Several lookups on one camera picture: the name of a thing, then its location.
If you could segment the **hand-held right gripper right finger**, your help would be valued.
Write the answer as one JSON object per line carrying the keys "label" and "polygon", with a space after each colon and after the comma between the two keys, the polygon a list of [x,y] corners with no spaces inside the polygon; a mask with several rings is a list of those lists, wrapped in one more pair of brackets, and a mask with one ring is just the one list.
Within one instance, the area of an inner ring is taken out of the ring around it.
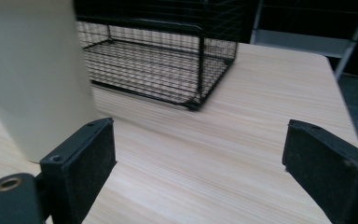
{"label": "hand-held right gripper right finger", "polygon": [[358,148],[329,131],[290,120],[282,164],[333,224],[358,224]]}

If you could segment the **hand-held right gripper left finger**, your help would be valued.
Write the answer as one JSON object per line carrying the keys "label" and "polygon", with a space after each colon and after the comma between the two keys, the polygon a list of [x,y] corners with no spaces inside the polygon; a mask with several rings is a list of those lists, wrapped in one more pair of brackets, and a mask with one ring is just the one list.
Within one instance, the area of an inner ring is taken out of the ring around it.
{"label": "hand-held right gripper left finger", "polygon": [[54,224],[81,224],[117,164],[114,121],[85,124],[39,164]]}

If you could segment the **cream cylindrical cup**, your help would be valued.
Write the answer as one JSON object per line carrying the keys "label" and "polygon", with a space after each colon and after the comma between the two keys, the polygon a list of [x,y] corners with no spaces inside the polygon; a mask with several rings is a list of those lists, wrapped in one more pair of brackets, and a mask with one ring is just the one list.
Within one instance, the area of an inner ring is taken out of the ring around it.
{"label": "cream cylindrical cup", "polygon": [[97,118],[74,0],[0,0],[0,120],[38,162]]}

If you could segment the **black wire mesh basket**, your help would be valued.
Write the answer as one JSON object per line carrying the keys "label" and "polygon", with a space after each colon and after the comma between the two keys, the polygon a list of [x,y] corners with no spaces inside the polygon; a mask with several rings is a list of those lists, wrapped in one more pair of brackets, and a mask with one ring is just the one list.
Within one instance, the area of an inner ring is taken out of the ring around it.
{"label": "black wire mesh basket", "polygon": [[199,110],[237,57],[242,0],[74,0],[91,83]]}

